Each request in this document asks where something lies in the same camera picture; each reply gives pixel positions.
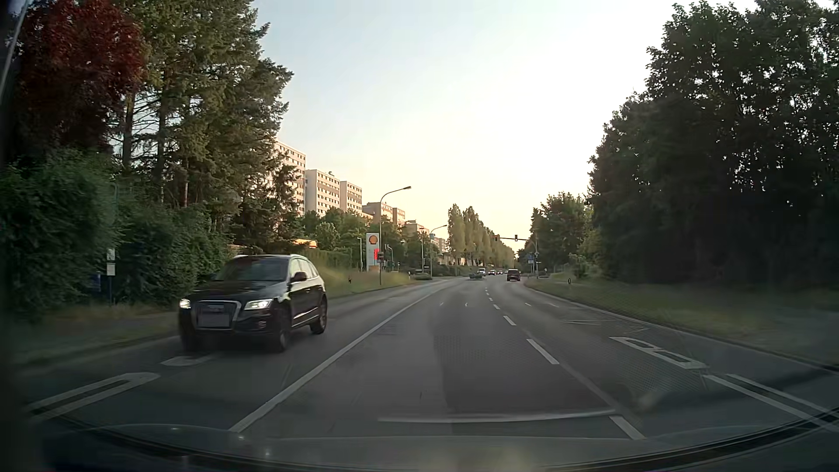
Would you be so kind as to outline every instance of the car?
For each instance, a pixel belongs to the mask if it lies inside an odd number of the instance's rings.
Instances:
[[[228,260],[179,305],[178,331],[186,351],[205,349],[210,339],[245,338],[281,352],[293,329],[326,330],[323,279],[310,260],[297,254]]]

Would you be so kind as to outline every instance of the apartment building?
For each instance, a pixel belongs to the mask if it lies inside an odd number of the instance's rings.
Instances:
[[[279,151],[279,154],[281,156],[283,156],[283,164],[294,166],[294,171],[298,176],[297,180],[292,184],[292,186],[294,187],[294,197],[297,199],[297,202],[299,204],[298,212],[300,214],[303,214],[303,212],[305,211],[304,173],[306,168],[306,155],[281,141],[277,141],[276,143],[274,143],[274,148],[277,151]]]
[[[348,181],[340,181],[338,200],[341,210],[345,212],[362,212],[362,188]]]
[[[306,169],[306,212],[316,211],[318,215],[323,216],[326,214],[326,210],[332,207],[341,207],[341,182],[331,172]]]
[[[379,215],[384,215],[384,217],[393,221],[393,207],[387,203],[381,203],[380,207],[379,202],[367,202],[367,204],[362,207],[362,212],[373,215],[375,217],[373,221],[375,222],[378,221]]]
[[[417,220],[410,219],[405,222],[404,229],[402,230],[402,234],[405,236],[410,236],[416,233],[425,233],[428,234],[428,228],[425,226],[417,223]]]
[[[405,225],[405,210],[393,207],[393,218],[390,218],[390,221],[396,222],[396,226],[403,227]]]

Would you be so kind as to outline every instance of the distant car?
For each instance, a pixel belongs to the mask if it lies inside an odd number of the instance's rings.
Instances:
[[[212,280],[180,300],[184,349],[209,338],[249,338],[284,351],[291,330],[326,330],[326,289],[315,265],[297,254],[261,254],[227,261]]]

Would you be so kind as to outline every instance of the car windshield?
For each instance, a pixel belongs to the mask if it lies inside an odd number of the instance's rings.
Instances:
[[[285,258],[238,258],[231,260],[213,277],[214,281],[284,281],[289,271]]]

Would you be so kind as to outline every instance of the side mirror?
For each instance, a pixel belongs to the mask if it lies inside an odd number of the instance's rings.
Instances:
[[[291,276],[290,282],[291,283],[302,282],[302,281],[306,281],[308,279],[309,279],[309,277],[306,276],[306,273],[303,272],[303,271],[300,271],[300,272],[297,272],[297,273],[295,273],[294,275]]]

